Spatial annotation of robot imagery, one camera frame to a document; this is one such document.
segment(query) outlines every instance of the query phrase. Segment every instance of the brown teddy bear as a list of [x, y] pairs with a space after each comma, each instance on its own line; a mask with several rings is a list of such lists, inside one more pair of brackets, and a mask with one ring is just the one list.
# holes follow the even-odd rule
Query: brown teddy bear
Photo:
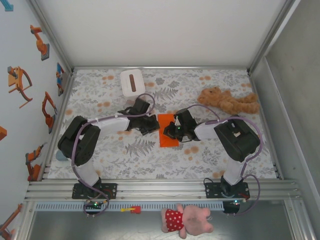
[[241, 112], [256, 114], [260, 108], [259, 103], [257, 103], [257, 94], [250, 93], [245, 97], [234, 98], [231, 96], [230, 90], [222, 92], [217, 86], [203, 89], [197, 100], [203, 105], [220, 108], [231, 115]]

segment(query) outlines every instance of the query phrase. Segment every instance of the aluminum frame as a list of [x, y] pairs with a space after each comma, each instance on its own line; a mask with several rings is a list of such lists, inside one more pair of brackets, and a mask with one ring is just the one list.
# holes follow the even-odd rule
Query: aluminum frame
[[[26, 0], [29, 4], [33, 14], [37, 17], [43, 31], [47, 34], [50, 43], [54, 46], [58, 56], [62, 59], [66, 65], [67, 70], [71, 73], [73, 66], [65, 55], [65, 52], [59, 41], [55, 37], [53, 30], [50, 28], [50, 24], [46, 20], [46, 16], [43, 13], [41, 6], [38, 5], [37, 0]], [[255, 58], [250, 65], [250, 72], [252, 72], [258, 65], [260, 59], [265, 56], [271, 41], [275, 41], [275, 35], [279, 31], [284, 19], [287, 17], [288, 12], [291, 10], [295, 0], [286, 0], [282, 10], [277, 16], [274, 24], [272, 25], [268, 35], [266, 36], [263, 44], [258, 50]], [[168, 68], [168, 69], [243, 69], [241, 67], [223, 67], [223, 66], [110, 66], [110, 67], [76, 67], [74, 71], [79, 69], [130, 69], [130, 68]], [[67, 102], [70, 96], [70, 90], [74, 82], [74, 77], [69, 77], [68, 86], [64, 94], [64, 100], [60, 112], [63, 113], [67, 107]], [[274, 155], [274, 146], [272, 144], [268, 126], [265, 123], [265, 116], [262, 113], [263, 124], [265, 126], [266, 137], [270, 142], [271, 151]], [[36, 202], [37, 201], [53, 201], [58, 200], [61, 202], [75, 201], [71, 199], [72, 187], [76, 183], [76, 180], [64, 180], [64, 179], [46, 179], [46, 169], [50, 167], [50, 160], [53, 155], [54, 146], [57, 143], [58, 129], [60, 129], [62, 122], [62, 114], [57, 119], [55, 125], [55, 131], [52, 136], [52, 141], [49, 147], [45, 164], [41, 168], [39, 179], [42, 181], [31, 182], [26, 193], [25, 202], [23, 203], [22, 222], [21, 226], [17, 228], [17, 235], [14, 240], [27, 240], [30, 229], [33, 225], [35, 216]], [[132, 201], [132, 200], [145, 200], [145, 201], [206, 201], [206, 193], [201, 180], [103, 180], [102, 182], [115, 182], [118, 183], [118, 198], [115, 201]], [[251, 199], [255, 199], [257, 195], [257, 184], [252, 179], [247, 179]], [[308, 214], [305, 209], [303, 200], [301, 199], [301, 193], [298, 185], [290, 180], [278, 180], [278, 179], [261, 179], [261, 200], [284, 200], [285, 209], [287, 211], [288, 220], [292, 228], [292, 234], [295, 239], [315, 239], [314, 231], [311, 227], [311, 223]]]

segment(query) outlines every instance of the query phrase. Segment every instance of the stuffed animal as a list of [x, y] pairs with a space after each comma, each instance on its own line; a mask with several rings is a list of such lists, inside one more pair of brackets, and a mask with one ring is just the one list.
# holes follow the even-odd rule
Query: stuffed animal
[[177, 211], [167, 208], [161, 211], [161, 229], [164, 233], [179, 231], [180, 238], [186, 239], [187, 232], [193, 236], [213, 232], [214, 226], [207, 220], [210, 216], [209, 208], [188, 205], [184, 209], [180, 203], [176, 208]]
[[234, 115], [238, 113], [256, 114], [260, 105], [257, 103], [258, 96], [255, 93], [241, 98], [231, 96], [230, 90], [221, 91], [219, 87], [203, 89], [198, 102], [207, 106], [217, 107], [224, 112]]

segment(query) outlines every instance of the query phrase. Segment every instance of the pink plush toy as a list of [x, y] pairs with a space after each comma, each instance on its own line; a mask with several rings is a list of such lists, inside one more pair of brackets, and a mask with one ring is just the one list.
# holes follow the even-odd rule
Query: pink plush toy
[[177, 211], [162, 209], [162, 232], [179, 231], [179, 236], [182, 239], [186, 239], [187, 232], [193, 236], [213, 232], [214, 226], [207, 221], [207, 217], [210, 216], [209, 208], [189, 205], [184, 209], [180, 203], [176, 208]]

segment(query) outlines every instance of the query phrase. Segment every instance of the floral tablecloth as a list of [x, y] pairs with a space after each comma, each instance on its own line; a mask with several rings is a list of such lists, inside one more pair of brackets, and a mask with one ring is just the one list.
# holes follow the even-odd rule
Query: floral tablecloth
[[[78, 70], [70, 99], [65, 111], [59, 138], [72, 119], [111, 116], [123, 110], [133, 101], [124, 98], [120, 73], [123, 69]], [[155, 97], [155, 114], [175, 113], [197, 103], [201, 90], [219, 86], [230, 89], [234, 97], [252, 92], [245, 69], [142, 69], [146, 93]], [[214, 109], [221, 118], [228, 114]], [[197, 122], [214, 119], [215, 116], [202, 107], [193, 107], [191, 114]], [[262, 130], [259, 114], [244, 114]], [[70, 162], [56, 159], [56, 147], [51, 160], [48, 178], [75, 179]], [[93, 157], [94, 168], [103, 179], [203, 179], [220, 178], [224, 173], [228, 155], [218, 139], [180, 143], [178, 147], [163, 148], [159, 133], [142, 136], [136, 130], [117, 132], [100, 140]], [[247, 173], [258, 178], [276, 178], [268, 149], [246, 168]]]

